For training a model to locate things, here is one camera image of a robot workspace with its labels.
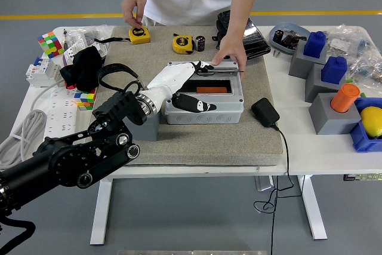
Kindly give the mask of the person's left hand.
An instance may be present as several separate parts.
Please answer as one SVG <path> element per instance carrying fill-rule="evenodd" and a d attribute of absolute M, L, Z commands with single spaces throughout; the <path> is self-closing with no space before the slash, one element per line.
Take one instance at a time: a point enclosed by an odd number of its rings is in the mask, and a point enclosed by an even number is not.
<path fill-rule="evenodd" d="M 247 64 L 247 55 L 243 45 L 243 35 L 227 33 L 221 40 L 220 49 L 214 56 L 211 64 L 213 66 L 219 65 L 226 56 L 229 56 L 238 64 L 240 79 L 243 81 Z"/>

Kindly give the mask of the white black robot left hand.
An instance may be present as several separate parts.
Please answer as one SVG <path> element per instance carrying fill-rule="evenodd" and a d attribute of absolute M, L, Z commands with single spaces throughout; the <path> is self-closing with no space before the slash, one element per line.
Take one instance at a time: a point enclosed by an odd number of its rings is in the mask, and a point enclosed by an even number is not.
<path fill-rule="evenodd" d="M 193 113 L 216 110 L 216 105 L 203 102 L 195 97 L 179 93 L 178 90 L 197 71 L 207 72 L 214 67 L 203 61 L 185 62 L 164 67 L 140 94 L 147 97 L 156 110 L 163 102 L 172 101 L 178 109 Z"/>

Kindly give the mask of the person's right hand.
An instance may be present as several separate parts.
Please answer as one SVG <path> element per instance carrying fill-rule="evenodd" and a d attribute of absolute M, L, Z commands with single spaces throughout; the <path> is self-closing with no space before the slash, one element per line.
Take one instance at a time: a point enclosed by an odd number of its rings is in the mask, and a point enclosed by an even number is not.
<path fill-rule="evenodd" d="M 143 25 L 144 8 L 147 0 L 123 0 L 122 13 L 124 22 L 131 27 L 141 28 Z"/>

